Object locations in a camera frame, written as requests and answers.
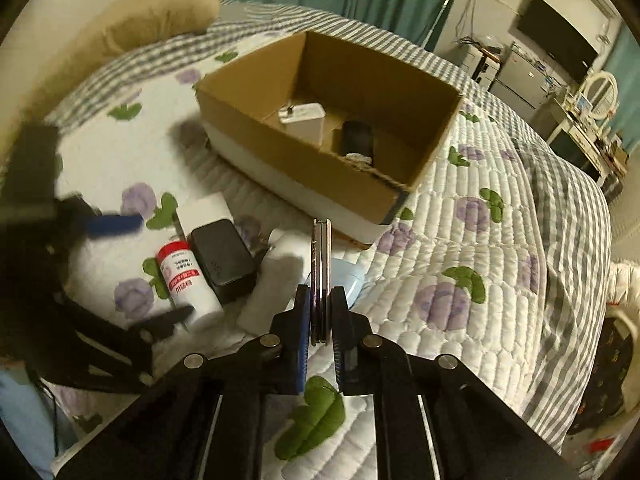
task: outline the beige pillow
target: beige pillow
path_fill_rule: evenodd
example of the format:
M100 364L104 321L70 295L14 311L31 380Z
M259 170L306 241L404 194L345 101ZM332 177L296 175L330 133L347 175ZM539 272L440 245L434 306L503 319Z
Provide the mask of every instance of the beige pillow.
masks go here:
M84 79L124 52L185 32L203 32L219 11L220 0L118 0L43 70L24 101L22 120L43 119Z

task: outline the open cardboard box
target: open cardboard box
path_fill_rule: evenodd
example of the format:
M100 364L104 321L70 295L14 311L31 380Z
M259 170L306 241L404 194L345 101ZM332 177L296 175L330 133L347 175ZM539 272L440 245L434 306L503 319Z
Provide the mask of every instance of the open cardboard box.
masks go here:
M381 52L315 32L236 58L196 85L212 146L259 184L372 244L420 183L460 106L452 86ZM319 102L318 148L287 135L278 110ZM338 154L340 128L372 126L374 167Z

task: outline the round mirror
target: round mirror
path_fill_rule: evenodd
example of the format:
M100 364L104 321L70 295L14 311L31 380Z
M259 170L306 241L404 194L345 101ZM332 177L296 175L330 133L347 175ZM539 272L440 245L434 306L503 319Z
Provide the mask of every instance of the round mirror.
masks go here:
M594 120L606 118L618 101L616 78L609 72L598 72L588 77L583 85L582 94L592 106L589 116Z

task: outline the white bottle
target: white bottle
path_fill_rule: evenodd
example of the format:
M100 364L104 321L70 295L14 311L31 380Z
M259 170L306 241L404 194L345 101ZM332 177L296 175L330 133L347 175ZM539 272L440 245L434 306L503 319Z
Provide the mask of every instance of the white bottle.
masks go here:
M185 325L193 331L219 322L225 311L200 270L189 244L183 240L170 242L156 257L164 282L175 306L191 305L194 313Z
M254 291L238 316L238 326L248 333L269 332L273 316L287 309L300 283L311 272L311 237L298 231L274 229L271 249L260 265Z

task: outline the red bottle cap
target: red bottle cap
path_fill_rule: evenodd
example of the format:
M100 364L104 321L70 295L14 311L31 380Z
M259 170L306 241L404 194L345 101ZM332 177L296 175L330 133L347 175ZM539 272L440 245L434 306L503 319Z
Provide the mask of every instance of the red bottle cap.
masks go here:
M159 264L171 253L175 253L176 251L190 251L189 244L184 240L176 240L175 242L169 242L162 249L158 251L158 256L156 256L156 261Z

